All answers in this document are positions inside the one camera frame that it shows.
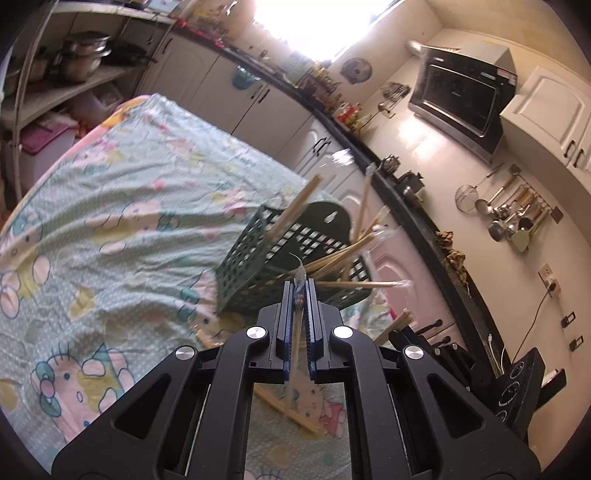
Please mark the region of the chopsticks pair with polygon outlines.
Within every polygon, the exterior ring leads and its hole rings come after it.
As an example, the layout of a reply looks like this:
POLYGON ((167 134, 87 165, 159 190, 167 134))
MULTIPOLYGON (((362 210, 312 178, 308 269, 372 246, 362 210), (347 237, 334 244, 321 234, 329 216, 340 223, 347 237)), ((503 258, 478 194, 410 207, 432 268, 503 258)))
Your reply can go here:
POLYGON ((281 414, 283 414, 284 417, 286 417, 290 421, 293 421, 301 428, 304 428, 305 430, 308 430, 308 432, 311 432, 313 434, 321 433, 322 428, 321 425, 318 424, 318 422, 311 421, 303 414, 298 413, 296 410, 288 408, 287 404, 283 400, 278 399, 273 394, 273 392, 271 392, 267 388, 264 388, 263 385, 256 384, 253 387, 253 393, 257 397, 259 397, 259 399, 262 399, 263 402, 266 402, 266 404, 269 405, 271 408, 273 408, 277 412, 280 412, 281 414))

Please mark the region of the dark green perforated utensil basket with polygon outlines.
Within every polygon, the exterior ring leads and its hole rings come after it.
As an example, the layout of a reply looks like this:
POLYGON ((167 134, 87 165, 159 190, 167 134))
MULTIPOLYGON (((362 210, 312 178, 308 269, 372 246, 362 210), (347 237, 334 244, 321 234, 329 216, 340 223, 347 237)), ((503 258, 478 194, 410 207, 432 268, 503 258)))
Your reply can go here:
POLYGON ((260 206, 216 268, 219 313, 256 314, 280 302, 283 284, 298 266, 349 247, 351 218, 337 203, 308 204, 283 237, 270 242, 266 233, 280 214, 280 209, 260 206))

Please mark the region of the black kitchen countertop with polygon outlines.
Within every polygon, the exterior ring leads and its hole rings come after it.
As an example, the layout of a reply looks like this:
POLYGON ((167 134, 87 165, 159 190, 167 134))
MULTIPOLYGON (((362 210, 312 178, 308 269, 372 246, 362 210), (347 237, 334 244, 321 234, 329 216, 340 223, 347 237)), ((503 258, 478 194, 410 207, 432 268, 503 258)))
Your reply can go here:
MULTIPOLYGON (((353 159, 360 171, 365 171, 370 164, 379 161, 379 157, 367 145, 353 138, 352 134, 329 117, 320 102, 301 95, 299 90, 291 87, 276 74, 270 74, 257 66, 249 56, 212 40, 182 22, 174 24, 172 31, 261 76, 264 81, 300 104, 328 129, 329 134, 335 137, 339 144, 352 150, 353 159)), ((421 255, 448 304, 467 349, 484 362, 491 372, 499 375, 501 369, 496 361, 504 346, 499 330, 474 281, 468 278, 466 282, 462 282, 447 259, 439 243, 437 225, 420 206, 418 198, 405 192, 406 184, 397 176, 379 173, 374 177, 372 186, 375 193, 391 209, 394 220, 406 230, 415 249, 421 255)))

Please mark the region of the white lower kitchen cabinets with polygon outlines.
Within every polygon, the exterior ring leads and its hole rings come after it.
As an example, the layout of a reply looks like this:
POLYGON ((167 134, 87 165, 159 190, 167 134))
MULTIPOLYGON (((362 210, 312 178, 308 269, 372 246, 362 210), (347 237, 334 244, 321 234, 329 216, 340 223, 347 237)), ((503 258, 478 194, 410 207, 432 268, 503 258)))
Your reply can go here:
MULTIPOLYGON (((355 161, 335 157, 344 144, 308 109, 263 77, 239 89, 238 75, 244 70, 190 36, 171 33, 140 90, 167 97, 304 178, 321 174, 322 189, 339 199, 349 215, 362 213, 363 220, 370 222, 384 202, 376 192, 363 199, 362 171, 355 161)), ((412 311, 416 332, 435 346, 463 341, 447 302, 403 227, 370 250, 370 258, 379 279, 413 281, 411 289, 391 288, 388 296, 394 309, 412 311)))

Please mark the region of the metal kitchen shelf rack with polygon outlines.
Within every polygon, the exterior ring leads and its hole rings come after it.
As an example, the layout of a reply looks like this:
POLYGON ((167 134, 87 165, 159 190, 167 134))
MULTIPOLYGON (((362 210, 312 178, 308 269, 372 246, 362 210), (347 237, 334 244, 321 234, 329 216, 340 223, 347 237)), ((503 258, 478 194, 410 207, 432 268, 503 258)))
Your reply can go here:
POLYGON ((1 124, 11 132, 13 191, 17 200, 21 200, 23 197, 20 168, 22 129, 53 107, 95 86, 128 75, 135 70, 133 67, 104 66, 102 58, 110 54, 107 48, 82 56, 73 52, 59 51, 54 59, 58 76, 49 83, 44 82, 40 89, 29 90, 28 83, 33 60, 49 20, 57 14, 66 13, 115 15, 128 19, 150 21, 156 26, 171 27, 176 23, 174 18, 155 10, 141 10, 116 3, 51 1, 42 9, 42 16, 36 24, 34 37, 23 60, 16 92, 5 100, 5 106, 2 108, 1 124))

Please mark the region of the Hello Kitty bedsheet table cover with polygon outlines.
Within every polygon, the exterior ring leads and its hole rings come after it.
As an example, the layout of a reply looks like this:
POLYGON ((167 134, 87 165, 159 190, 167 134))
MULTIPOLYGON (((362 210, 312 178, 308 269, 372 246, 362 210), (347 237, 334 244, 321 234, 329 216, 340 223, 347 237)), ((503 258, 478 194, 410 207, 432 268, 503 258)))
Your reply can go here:
MULTIPOLYGON (((256 210, 311 178, 160 95, 60 158, 1 233, 2 477, 362 478, 365 422, 347 382, 311 380, 304 316, 290 408, 319 434, 253 393, 287 390, 254 381, 259 312, 217 311, 215 270, 256 210)), ((348 358, 379 354, 346 313, 379 289, 370 250, 307 274, 348 358)))

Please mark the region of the metal kettle on counter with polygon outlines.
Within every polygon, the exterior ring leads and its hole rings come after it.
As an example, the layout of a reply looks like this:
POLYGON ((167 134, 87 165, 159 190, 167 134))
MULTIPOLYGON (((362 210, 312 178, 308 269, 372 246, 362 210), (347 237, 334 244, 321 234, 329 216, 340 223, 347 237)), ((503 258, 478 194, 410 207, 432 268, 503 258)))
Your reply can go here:
POLYGON ((425 184, 420 172, 405 172, 399 177, 398 185, 401 194, 410 205, 414 205, 416 208, 422 206, 423 199, 421 198, 420 193, 425 188, 425 184))

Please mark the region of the metal mesh strainer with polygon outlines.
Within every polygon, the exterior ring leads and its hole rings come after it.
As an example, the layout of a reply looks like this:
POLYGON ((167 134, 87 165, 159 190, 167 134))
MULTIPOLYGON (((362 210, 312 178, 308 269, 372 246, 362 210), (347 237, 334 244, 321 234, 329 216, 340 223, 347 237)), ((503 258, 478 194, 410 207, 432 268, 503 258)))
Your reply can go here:
POLYGON ((459 211, 463 213, 473 213, 476 211, 476 202, 479 199, 478 188, 496 175, 499 170, 503 167, 504 163, 501 162, 495 166, 483 179, 481 179, 476 185, 465 184, 460 186, 455 193, 455 204, 459 211))

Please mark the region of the hanging metal ladles set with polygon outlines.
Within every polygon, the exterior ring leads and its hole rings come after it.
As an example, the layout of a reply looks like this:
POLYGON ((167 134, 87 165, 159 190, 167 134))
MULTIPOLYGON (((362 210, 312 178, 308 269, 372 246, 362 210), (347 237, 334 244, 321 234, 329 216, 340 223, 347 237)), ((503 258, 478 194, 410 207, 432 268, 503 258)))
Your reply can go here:
POLYGON ((564 218, 562 211, 552 207, 523 177, 517 165, 509 167, 507 179, 493 194, 486 197, 479 193, 475 212, 491 219, 488 232, 495 242, 507 240, 519 253, 530 249, 546 220, 559 224, 564 218))

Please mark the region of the black range hood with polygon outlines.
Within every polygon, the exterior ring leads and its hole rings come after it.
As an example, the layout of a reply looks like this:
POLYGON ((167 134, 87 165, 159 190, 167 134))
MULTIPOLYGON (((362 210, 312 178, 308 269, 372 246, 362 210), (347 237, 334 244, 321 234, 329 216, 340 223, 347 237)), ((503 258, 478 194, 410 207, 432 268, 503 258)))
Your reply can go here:
POLYGON ((509 48, 470 42, 417 49, 421 64, 409 109, 491 163, 503 137, 500 114, 517 89, 509 48))

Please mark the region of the pink storage bin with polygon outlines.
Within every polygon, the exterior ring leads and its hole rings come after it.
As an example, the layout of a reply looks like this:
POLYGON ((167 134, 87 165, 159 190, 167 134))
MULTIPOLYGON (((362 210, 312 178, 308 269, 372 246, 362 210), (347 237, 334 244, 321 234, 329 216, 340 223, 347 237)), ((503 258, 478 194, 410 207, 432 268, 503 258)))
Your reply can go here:
POLYGON ((78 123, 67 115, 47 112, 20 133, 19 179, 23 192, 49 170, 74 144, 78 123))

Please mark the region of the stainless steel pot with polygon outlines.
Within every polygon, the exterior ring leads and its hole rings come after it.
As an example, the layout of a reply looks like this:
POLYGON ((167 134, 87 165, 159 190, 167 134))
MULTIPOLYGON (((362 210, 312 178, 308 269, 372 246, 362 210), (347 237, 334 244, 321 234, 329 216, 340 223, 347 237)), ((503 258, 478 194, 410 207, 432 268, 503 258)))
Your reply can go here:
POLYGON ((110 54, 110 36, 99 31, 84 31, 67 35, 58 54, 60 76, 72 83, 84 83, 97 71, 102 60, 110 54))

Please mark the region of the wall power socket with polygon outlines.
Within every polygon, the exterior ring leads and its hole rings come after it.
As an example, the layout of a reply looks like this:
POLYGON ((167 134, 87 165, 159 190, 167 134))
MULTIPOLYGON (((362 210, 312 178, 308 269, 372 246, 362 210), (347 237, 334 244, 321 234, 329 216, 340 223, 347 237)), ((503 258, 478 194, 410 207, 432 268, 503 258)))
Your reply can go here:
POLYGON ((560 293, 559 281, 548 263, 541 266, 538 270, 538 276, 551 297, 555 297, 560 293))

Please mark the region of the white upper wall cabinet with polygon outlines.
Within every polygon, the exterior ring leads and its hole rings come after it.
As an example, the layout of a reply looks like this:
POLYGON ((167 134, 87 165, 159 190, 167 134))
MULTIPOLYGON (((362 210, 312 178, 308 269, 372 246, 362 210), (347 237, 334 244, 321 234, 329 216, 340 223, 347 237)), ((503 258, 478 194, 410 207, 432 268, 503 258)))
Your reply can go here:
POLYGON ((501 113, 509 149, 568 214, 590 221, 590 89, 534 69, 501 113))

